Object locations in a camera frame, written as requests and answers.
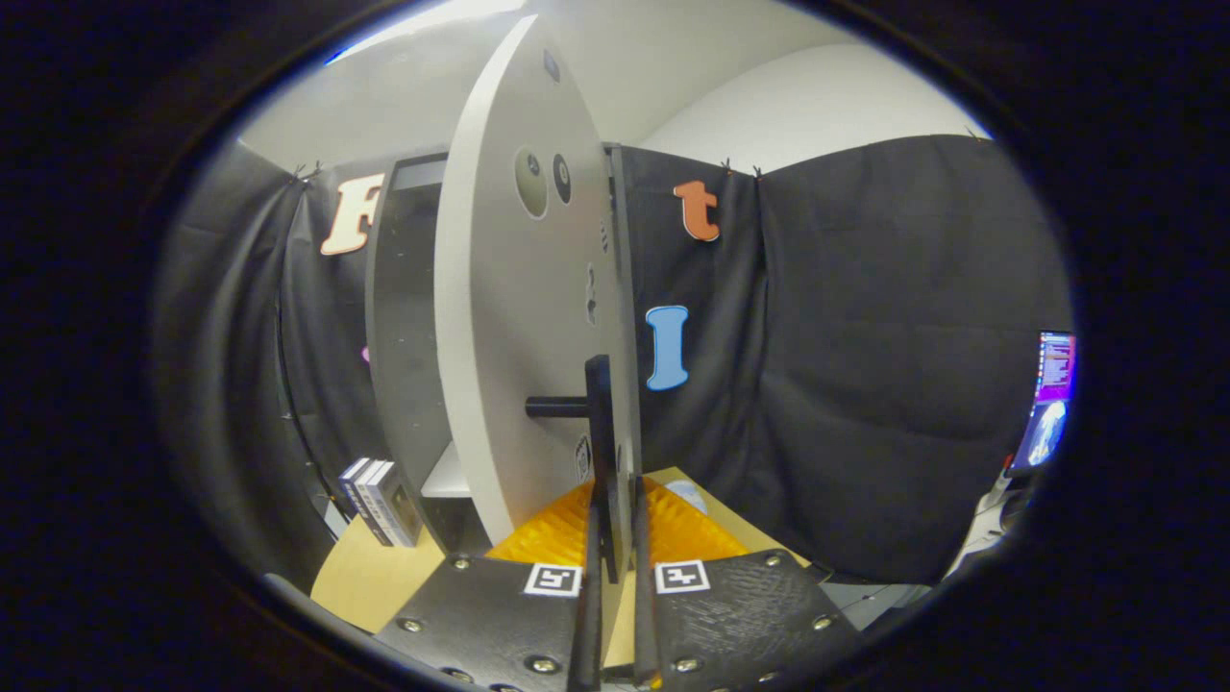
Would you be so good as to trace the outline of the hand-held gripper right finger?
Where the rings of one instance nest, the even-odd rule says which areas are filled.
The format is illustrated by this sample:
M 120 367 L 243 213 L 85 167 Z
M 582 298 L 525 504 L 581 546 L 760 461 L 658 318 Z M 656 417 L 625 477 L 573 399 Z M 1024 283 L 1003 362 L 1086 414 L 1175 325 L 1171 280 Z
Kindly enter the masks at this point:
M 786 549 L 752 552 L 663 483 L 633 500 L 633 680 L 649 690 L 792 690 L 863 643 Z

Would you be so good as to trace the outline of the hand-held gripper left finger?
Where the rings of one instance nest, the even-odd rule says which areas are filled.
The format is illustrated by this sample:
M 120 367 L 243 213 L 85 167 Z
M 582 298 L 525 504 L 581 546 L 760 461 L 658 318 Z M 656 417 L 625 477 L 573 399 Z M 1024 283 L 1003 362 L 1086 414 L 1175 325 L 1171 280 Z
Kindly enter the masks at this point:
M 589 481 L 492 556 L 451 553 L 378 642 L 480 691 L 601 686 L 601 508 Z

